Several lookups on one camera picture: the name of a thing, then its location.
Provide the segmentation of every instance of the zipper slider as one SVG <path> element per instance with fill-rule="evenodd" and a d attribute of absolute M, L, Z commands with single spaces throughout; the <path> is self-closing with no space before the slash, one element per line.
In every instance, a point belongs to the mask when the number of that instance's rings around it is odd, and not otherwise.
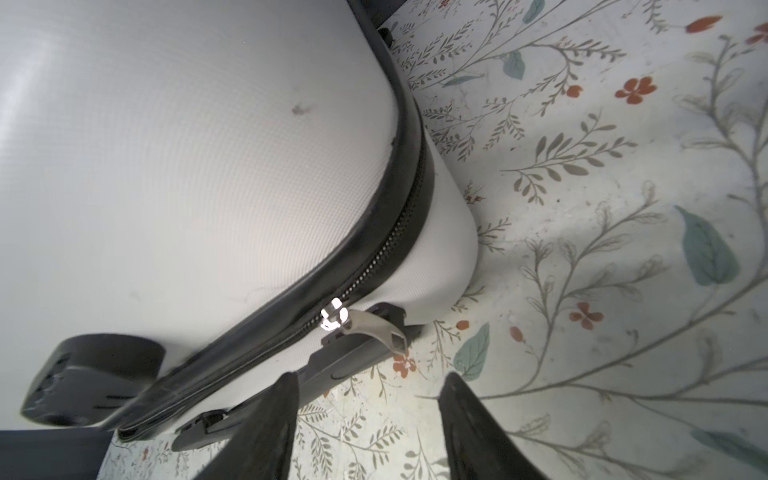
<path fill-rule="evenodd" d="M 405 356 L 408 342 L 406 335 L 387 320 L 370 312 L 350 310 L 339 298 L 320 310 L 323 322 L 320 326 L 329 332 L 341 329 L 344 335 L 362 333 L 383 343 L 395 355 Z"/>

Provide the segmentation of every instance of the blue-green leaf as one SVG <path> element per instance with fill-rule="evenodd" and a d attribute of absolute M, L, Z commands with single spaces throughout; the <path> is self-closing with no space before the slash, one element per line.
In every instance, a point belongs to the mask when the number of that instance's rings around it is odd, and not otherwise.
<path fill-rule="evenodd" d="M 485 355 L 491 342 L 491 327 L 486 323 L 453 357 L 453 368 L 462 374 L 464 380 L 470 382 L 480 378 L 482 367 L 485 365 Z"/>
<path fill-rule="evenodd" d="M 542 10 L 544 10 L 544 0 L 533 0 L 531 6 L 528 7 L 528 11 L 523 16 L 523 23 L 531 23 Z"/>
<path fill-rule="evenodd" d="M 462 84 L 465 81 L 475 80 L 476 78 L 483 78 L 484 76 L 485 75 L 477 75 L 477 76 L 464 75 L 463 77 L 451 78 L 446 83 L 442 84 L 442 87 L 445 88 L 445 87 L 450 87 L 451 85 Z"/>
<path fill-rule="evenodd" d="M 523 79 L 525 63 L 523 62 L 523 56 L 519 51 L 515 50 L 505 53 L 501 56 L 501 59 L 504 62 L 504 73 L 506 73 L 507 76 L 517 78 L 518 80 Z"/>
<path fill-rule="evenodd" d="M 675 206 L 685 220 L 683 252 L 694 280 L 699 285 L 722 285 L 740 272 L 739 261 L 711 223 Z"/>
<path fill-rule="evenodd" d="M 705 447 L 717 450 L 768 475 L 768 452 L 729 432 L 692 430 L 690 436 Z"/>

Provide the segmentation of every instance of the suitcase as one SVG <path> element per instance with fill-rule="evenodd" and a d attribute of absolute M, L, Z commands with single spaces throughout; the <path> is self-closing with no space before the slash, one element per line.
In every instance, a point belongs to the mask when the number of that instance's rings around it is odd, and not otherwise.
<path fill-rule="evenodd" d="M 472 215 L 357 0 L 12 2 L 0 35 L 0 428 L 193 448 L 468 284 Z"/>

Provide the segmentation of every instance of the floral fabric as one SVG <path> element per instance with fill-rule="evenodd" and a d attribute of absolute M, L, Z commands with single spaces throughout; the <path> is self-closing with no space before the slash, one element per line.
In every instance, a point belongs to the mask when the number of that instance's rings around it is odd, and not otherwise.
<path fill-rule="evenodd" d="M 302 409 L 291 478 L 448 478 L 459 372 L 550 478 L 768 475 L 768 4 L 410 0 L 385 26 L 478 223 L 407 356 Z M 193 478 L 220 445 L 114 445 Z"/>

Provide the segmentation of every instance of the orange flower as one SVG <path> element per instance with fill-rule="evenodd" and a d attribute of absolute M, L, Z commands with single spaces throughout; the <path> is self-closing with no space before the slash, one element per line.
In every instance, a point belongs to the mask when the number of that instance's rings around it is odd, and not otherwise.
<path fill-rule="evenodd" d="M 565 94 L 571 98 L 578 98 L 582 90 L 584 89 L 580 85 L 571 85 L 568 87 L 568 91 L 566 91 Z"/>
<path fill-rule="evenodd" d="M 653 85 L 654 79 L 651 77 L 642 77 L 640 81 L 636 78 L 630 78 L 624 84 L 623 90 L 616 90 L 616 98 L 627 97 L 627 103 L 637 105 L 643 102 L 641 95 L 648 95 L 656 91 L 657 86 Z"/>
<path fill-rule="evenodd" d="M 509 329 L 509 334 L 512 335 L 512 338 L 515 340 L 515 342 L 522 342 L 525 340 L 523 337 L 523 332 L 516 326 L 513 326 Z"/>
<path fill-rule="evenodd" d="M 579 302 L 576 304 L 581 312 L 573 312 L 568 317 L 572 322 L 581 322 L 581 326 L 587 330 L 592 330 L 594 325 L 592 322 L 602 322 L 605 315 L 600 312 L 589 313 L 589 303 Z"/>
<path fill-rule="evenodd" d="M 392 368 L 396 372 L 400 372 L 400 376 L 405 378 L 408 376 L 408 371 L 416 371 L 416 362 L 414 359 L 408 357 L 408 350 L 406 350 L 406 356 L 395 355 L 395 363 L 392 364 Z"/>
<path fill-rule="evenodd" d="M 691 22 L 685 26 L 685 31 L 688 33 L 699 33 L 700 31 L 709 30 L 712 25 L 715 25 L 720 21 L 722 17 L 720 15 L 712 15 L 710 17 L 702 17 Z"/>
<path fill-rule="evenodd" d="M 756 26 L 755 31 L 759 31 L 760 33 L 753 37 L 749 37 L 745 42 L 747 45 L 754 45 L 760 40 L 768 43 L 768 22 Z"/>

